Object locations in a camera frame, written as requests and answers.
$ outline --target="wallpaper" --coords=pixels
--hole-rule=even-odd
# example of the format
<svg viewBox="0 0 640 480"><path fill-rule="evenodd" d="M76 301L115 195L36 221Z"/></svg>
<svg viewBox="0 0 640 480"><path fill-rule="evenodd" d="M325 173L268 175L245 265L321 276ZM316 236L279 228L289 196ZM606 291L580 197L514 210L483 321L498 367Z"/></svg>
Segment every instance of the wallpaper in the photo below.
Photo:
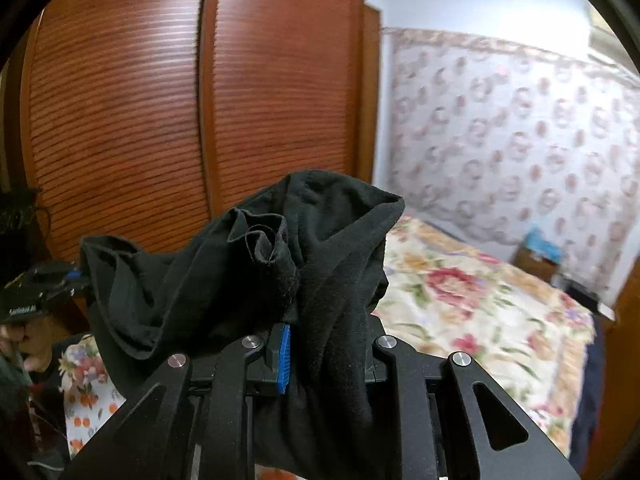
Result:
<svg viewBox="0 0 640 480"><path fill-rule="evenodd" d="M495 38L386 32L392 189L488 252L538 225L606 287L638 216L640 80Z"/></svg>

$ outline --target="dark blue fabric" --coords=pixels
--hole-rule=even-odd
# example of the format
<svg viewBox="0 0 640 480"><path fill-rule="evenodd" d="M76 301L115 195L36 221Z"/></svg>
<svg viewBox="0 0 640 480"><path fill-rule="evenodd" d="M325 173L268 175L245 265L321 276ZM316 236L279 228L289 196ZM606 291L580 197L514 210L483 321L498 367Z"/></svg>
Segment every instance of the dark blue fabric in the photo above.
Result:
<svg viewBox="0 0 640 480"><path fill-rule="evenodd" d="M595 434L604 394L605 338L602 318L594 316L596 337L587 348L582 395L571 436L569 462L579 473L587 463L591 440Z"/></svg>

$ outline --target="wooden wardrobe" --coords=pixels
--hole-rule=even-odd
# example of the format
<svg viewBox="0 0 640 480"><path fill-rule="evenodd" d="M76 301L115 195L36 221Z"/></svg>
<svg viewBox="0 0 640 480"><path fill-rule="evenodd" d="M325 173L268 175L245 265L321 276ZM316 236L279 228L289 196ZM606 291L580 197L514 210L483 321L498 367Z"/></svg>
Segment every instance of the wooden wardrobe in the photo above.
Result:
<svg viewBox="0 0 640 480"><path fill-rule="evenodd" d="M95 234L176 250L290 171L370 178L363 20L363 0L53 0L18 89L52 256Z"/></svg>

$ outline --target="hand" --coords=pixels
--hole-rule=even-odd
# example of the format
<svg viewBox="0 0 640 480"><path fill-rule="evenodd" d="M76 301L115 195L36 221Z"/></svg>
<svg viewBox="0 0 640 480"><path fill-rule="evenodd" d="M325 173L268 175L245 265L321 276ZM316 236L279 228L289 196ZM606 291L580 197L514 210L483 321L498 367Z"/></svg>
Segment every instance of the hand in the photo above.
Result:
<svg viewBox="0 0 640 480"><path fill-rule="evenodd" d="M12 358L13 342L20 352L29 356L24 360L28 372L43 372L51 362L51 327L45 317L38 317L25 325L0 325L0 350Z"/></svg>

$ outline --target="silver screw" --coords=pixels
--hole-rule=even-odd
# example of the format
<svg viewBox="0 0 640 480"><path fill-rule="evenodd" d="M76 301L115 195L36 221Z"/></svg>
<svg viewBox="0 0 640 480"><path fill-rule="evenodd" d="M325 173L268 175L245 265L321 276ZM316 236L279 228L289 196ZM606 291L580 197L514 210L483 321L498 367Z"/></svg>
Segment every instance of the silver screw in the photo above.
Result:
<svg viewBox="0 0 640 480"><path fill-rule="evenodd" d="M453 354L452 360L458 366L469 366L471 364L471 357L464 352L456 352Z"/></svg>
<svg viewBox="0 0 640 480"><path fill-rule="evenodd" d="M169 357L166 362L171 368L180 368L187 362L187 358L184 354L174 354Z"/></svg>
<svg viewBox="0 0 640 480"><path fill-rule="evenodd" d="M398 340L392 335L381 335L378 338L378 344L382 346L382 348L393 348L398 344Z"/></svg>
<svg viewBox="0 0 640 480"><path fill-rule="evenodd" d="M258 348L262 344L262 339L257 335L248 335L242 339L242 346L245 348Z"/></svg>

